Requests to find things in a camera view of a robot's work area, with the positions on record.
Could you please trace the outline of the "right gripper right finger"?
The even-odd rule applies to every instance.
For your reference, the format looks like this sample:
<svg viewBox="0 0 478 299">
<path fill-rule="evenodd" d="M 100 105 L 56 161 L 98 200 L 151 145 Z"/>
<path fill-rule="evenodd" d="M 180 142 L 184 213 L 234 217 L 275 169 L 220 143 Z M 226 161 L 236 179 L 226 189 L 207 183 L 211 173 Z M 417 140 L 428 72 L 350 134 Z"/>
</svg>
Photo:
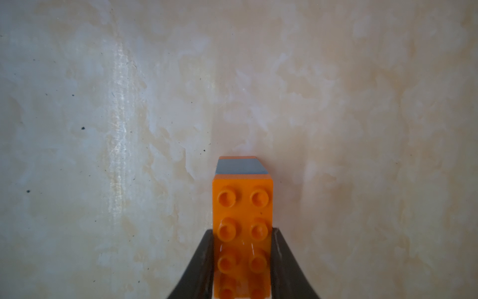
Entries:
<svg viewBox="0 0 478 299">
<path fill-rule="evenodd" d="M 270 277 L 272 299 L 320 299 L 276 227 L 271 235 Z"/>
</svg>

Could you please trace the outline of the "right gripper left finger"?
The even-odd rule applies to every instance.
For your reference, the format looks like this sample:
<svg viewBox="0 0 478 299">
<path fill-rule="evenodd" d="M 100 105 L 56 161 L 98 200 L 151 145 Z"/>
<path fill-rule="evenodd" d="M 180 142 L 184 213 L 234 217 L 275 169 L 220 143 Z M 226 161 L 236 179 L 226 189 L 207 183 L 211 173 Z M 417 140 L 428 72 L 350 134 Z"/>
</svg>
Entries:
<svg viewBox="0 0 478 299">
<path fill-rule="evenodd" d="M 214 235 L 206 230 L 168 299 L 211 299 L 214 281 Z"/>
</svg>

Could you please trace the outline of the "orange lego plate bottom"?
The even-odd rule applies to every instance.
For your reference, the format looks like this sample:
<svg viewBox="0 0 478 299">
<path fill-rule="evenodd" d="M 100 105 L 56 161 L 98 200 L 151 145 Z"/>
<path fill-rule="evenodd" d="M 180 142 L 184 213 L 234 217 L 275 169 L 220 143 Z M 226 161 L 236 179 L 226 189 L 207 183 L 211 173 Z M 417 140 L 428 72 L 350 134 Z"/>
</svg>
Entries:
<svg viewBox="0 0 478 299">
<path fill-rule="evenodd" d="M 273 180 L 269 174 L 217 174 L 212 182 L 214 298 L 271 295 Z"/>
</svg>

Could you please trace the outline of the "orange lego plate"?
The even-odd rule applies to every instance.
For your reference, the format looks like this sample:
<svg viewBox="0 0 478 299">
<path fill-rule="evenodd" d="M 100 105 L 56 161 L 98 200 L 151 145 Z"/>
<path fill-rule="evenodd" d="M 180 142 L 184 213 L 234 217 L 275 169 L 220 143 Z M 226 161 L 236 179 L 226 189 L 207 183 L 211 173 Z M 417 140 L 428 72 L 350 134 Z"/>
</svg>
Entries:
<svg viewBox="0 0 478 299">
<path fill-rule="evenodd" d="M 255 156 L 220 156 L 219 159 L 257 159 Z"/>
<path fill-rule="evenodd" d="M 273 180 L 269 174 L 217 174 L 212 182 L 214 298 L 271 295 Z"/>
</svg>

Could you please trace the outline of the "light blue lego brick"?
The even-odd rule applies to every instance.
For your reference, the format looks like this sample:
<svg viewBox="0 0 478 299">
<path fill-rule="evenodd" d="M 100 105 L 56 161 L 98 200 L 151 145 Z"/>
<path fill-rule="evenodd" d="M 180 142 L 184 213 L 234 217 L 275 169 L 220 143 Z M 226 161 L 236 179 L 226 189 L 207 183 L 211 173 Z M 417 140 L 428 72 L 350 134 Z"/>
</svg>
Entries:
<svg viewBox="0 0 478 299">
<path fill-rule="evenodd" d="M 215 174 L 268 174 L 266 168 L 257 158 L 219 159 Z"/>
</svg>

